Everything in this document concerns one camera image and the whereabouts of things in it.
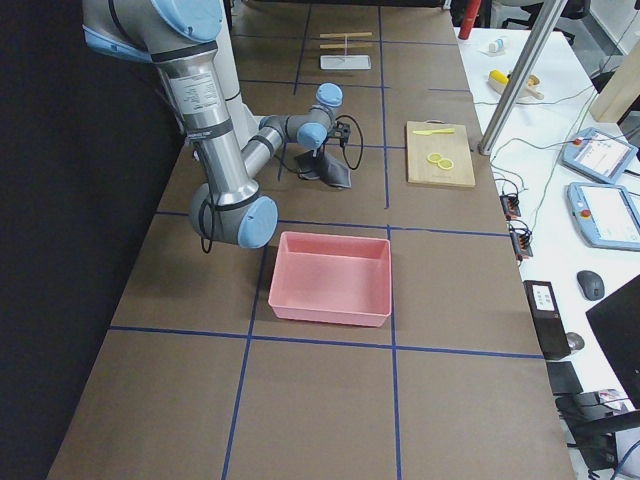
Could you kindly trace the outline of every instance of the blue joint cap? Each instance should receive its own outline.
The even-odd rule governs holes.
[[[158,15],[183,37],[212,42],[220,33],[224,14],[216,0],[150,0]]]
[[[296,141],[303,147],[317,150],[327,138],[327,129],[316,122],[305,123],[298,129]]]
[[[342,105],[342,90],[333,83],[323,83],[318,87],[316,100],[321,105],[338,108]]]
[[[278,207],[269,197],[260,197],[247,209],[238,229],[238,245],[260,248],[266,245],[278,225]]]
[[[84,29],[84,40],[92,50],[121,60],[151,63],[151,55],[149,55],[149,52],[143,52],[126,43],[100,35],[86,25],[83,25],[82,28]]]

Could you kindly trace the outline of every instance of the yellow disc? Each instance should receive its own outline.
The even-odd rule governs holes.
[[[441,158],[438,161],[438,168],[442,170],[451,170],[453,168],[453,160],[449,158]]]
[[[442,160],[442,155],[440,155],[439,153],[430,153],[427,156],[427,162],[433,163],[434,165],[437,165],[440,160]]]

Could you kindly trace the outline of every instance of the brown table surface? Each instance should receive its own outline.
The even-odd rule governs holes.
[[[488,159],[473,154],[470,190],[406,182],[408,120],[480,138],[449,13],[238,9],[252,111],[303,113],[317,84],[341,85],[362,167],[337,191],[272,161],[257,177],[280,210],[270,244],[204,255],[184,215],[203,179],[185,152],[49,478],[575,478]],[[318,34],[341,31],[373,32],[370,71],[319,69]],[[392,317],[375,329],[277,319],[267,297],[284,230],[389,238]]]

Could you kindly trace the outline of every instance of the yellow plastic knife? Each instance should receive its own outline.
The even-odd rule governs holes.
[[[435,130],[414,130],[412,133],[416,135],[433,135],[434,133],[456,133],[456,129],[451,128],[437,128]]]

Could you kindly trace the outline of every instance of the white label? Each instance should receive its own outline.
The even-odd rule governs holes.
[[[212,110],[220,103],[220,96],[209,72],[190,77],[170,78],[171,90],[180,112],[185,115]]]
[[[536,308],[538,310],[545,310],[547,312],[555,311],[553,307],[553,299],[551,298],[551,290],[546,285],[533,285],[533,298],[536,301]]]

